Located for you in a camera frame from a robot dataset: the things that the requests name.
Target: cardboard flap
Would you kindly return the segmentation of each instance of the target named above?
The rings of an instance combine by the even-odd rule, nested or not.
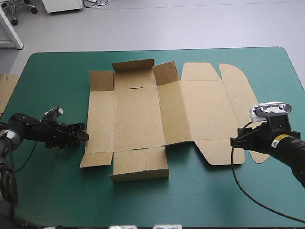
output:
[[[115,152],[113,182],[168,177],[165,147]]]
[[[197,147],[211,165],[227,165],[231,163],[231,145],[229,139],[195,140]],[[234,164],[244,162],[244,150],[234,149]]]
[[[158,86],[179,80],[174,61],[154,66],[152,71]]]
[[[114,75],[115,91],[132,90],[144,87],[157,87],[151,69],[142,71],[119,72]]]
[[[191,141],[180,81],[158,86],[158,93],[165,144]]]
[[[165,147],[114,152],[113,154],[114,175],[165,168],[168,168]]]
[[[90,92],[85,155],[81,167],[110,165],[114,144],[114,92]]]
[[[0,75],[0,114],[4,112],[18,80],[19,77],[15,74],[10,74],[8,77],[6,74]]]
[[[222,81],[181,82],[192,139],[230,139],[238,122]]]
[[[109,176],[113,183],[125,182],[125,181],[136,181],[136,180],[146,180],[146,179],[154,179],[154,178],[166,178],[169,177],[170,170],[168,168],[165,169],[157,169],[157,170],[148,170],[141,171],[136,173],[125,173],[125,174],[117,174]]]
[[[113,152],[85,153],[81,160],[81,168],[111,165]]]
[[[90,91],[113,91],[112,71],[90,71]]]
[[[112,66],[115,72],[151,69],[154,66],[154,59],[118,62],[113,63]]]
[[[238,122],[223,81],[209,63],[185,63],[181,81],[193,141],[212,165],[231,163],[230,137]],[[244,151],[235,164],[243,163]]]
[[[190,80],[221,80],[210,63],[184,63],[181,81]]]
[[[241,128],[251,121],[249,110],[251,106],[257,104],[258,101],[247,77],[239,68],[223,63],[219,65],[219,70],[231,104],[235,110],[239,127]],[[262,163],[270,157],[268,154],[261,154],[253,151],[250,151],[250,154],[253,161],[257,163]]]

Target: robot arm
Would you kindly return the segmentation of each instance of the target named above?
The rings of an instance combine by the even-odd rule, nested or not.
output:
[[[288,165],[295,178],[305,188],[305,141],[291,131],[288,114],[291,106],[282,102],[256,104],[250,109],[251,121],[266,121],[252,129],[238,129],[231,146],[252,150],[278,159]]]
[[[15,220],[14,207],[18,204],[14,172],[6,158],[23,139],[45,142],[46,148],[64,148],[89,140],[89,135],[83,131],[84,123],[57,122],[61,114],[63,110],[57,106],[44,113],[42,120],[17,113],[7,123],[0,123],[0,222],[5,229],[11,228]]]

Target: chair wheel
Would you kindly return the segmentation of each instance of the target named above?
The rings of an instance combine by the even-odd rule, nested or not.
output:
[[[32,8],[30,11],[31,11],[33,14],[36,14],[36,13],[38,12],[36,7],[35,7],[35,8]]]
[[[18,21],[16,19],[11,20],[12,25],[18,25]]]

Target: cable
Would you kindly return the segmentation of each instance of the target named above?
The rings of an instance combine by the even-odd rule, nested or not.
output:
[[[243,131],[247,128],[247,126],[250,125],[251,123],[252,123],[252,122],[247,123],[247,124],[242,128],[242,132],[243,132]],[[282,217],[285,217],[285,218],[288,218],[288,219],[292,219],[292,220],[297,221],[297,222],[300,222],[300,223],[305,223],[305,220],[298,219],[298,218],[295,218],[295,217],[286,215],[286,214],[284,214],[284,213],[281,213],[281,212],[279,212],[279,211],[276,211],[276,210],[274,210],[274,209],[272,209],[272,208],[270,208],[270,207],[268,207],[268,206],[266,206],[266,205],[264,205],[264,204],[258,202],[256,199],[254,199],[249,193],[247,193],[247,192],[243,189],[243,187],[241,186],[241,184],[239,183],[239,181],[238,181],[238,179],[237,179],[237,177],[236,177],[235,168],[234,168],[234,148],[235,148],[235,144],[236,144],[236,142],[237,142],[240,138],[242,138],[242,137],[243,137],[243,136],[240,136],[240,137],[237,137],[237,138],[236,138],[236,140],[235,140],[235,142],[234,142],[234,144],[233,144],[233,146],[232,146],[232,150],[231,150],[231,166],[232,166],[232,173],[233,173],[233,176],[234,176],[234,180],[235,180],[237,186],[239,187],[239,189],[240,189],[240,190],[241,190],[250,200],[252,200],[255,204],[257,204],[257,205],[259,205],[259,206],[261,206],[261,207],[263,207],[263,208],[265,208],[265,209],[267,209],[267,210],[269,210],[269,211],[271,211],[271,212],[273,212],[273,213],[275,213],[275,214],[277,214],[277,215],[280,215],[280,216],[282,216]]]
[[[19,169],[17,169],[16,171],[15,171],[15,173],[18,173],[20,170],[22,170],[23,169],[23,167],[25,167],[25,165],[27,164],[27,162],[29,161],[29,159],[31,158],[31,156],[33,155],[33,153],[34,153],[34,150],[35,150],[35,148],[36,148],[36,145],[37,145],[37,141],[35,142],[35,145],[34,145],[34,147],[33,147],[33,149],[32,149],[32,151],[31,151],[31,153],[30,153],[30,155],[29,155],[29,157],[28,157],[28,159],[23,163],[23,165],[19,168]]]
[[[96,2],[91,2],[90,0],[82,0],[82,4],[86,8],[102,8],[103,6],[109,4],[112,1],[113,0],[106,0],[106,1],[96,0]]]
[[[11,162],[11,169],[12,169],[12,185],[13,185],[13,200],[12,200],[12,223],[14,224],[15,220],[14,220],[14,216],[15,216],[15,166],[14,166],[14,159],[13,159],[13,155],[11,153],[10,150],[10,162]]]

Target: cardboard piece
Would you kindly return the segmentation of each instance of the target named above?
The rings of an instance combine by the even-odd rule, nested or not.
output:
[[[230,137],[248,117],[238,107],[241,101],[231,98],[239,84],[232,69],[222,65],[221,80],[209,63],[185,63],[179,81],[174,62],[153,62],[114,63],[114,72],[90,72],[90,140],[81,167],[110,165],[113,158],[113,182],[168,177],[165,146],[189,141],[210,164],[230,164]],[[246,85],[245,76],[239,77]],[[253,95],[248,83],[238,96],[250,103]],[[235,164],[244,160],[244,151],[236,149]]]
[[[223,63],[219,65],[219,70],[231,104],[235,110],[239,127],[242,128],[251,121],[249,109],[254,104],[257,104],[258,101],[247,77],[239,68]],[[253,123],[249,127],[256,127],[260,124],[261,122]],[[256,163],[262,163],[270,157],[268,154],[254,151],[250,151],[250,155]]]
[[[238,122],[223,81],[210,63],[185,63],[181,84],[192,140],[209,164],[229,165]],[[236,149],[234,163],[244,160],[244,150]]]
[[[168,177],[164,146],[191,139],[174,63],[112,65],[114,72],[90,72],[90,140],[81,167],[110,165],[113,155],[113,182]]]
[[[6,74],[0,74],[0,116],[6,108],[18,80],[18,75],[10,74],[6,77]]]

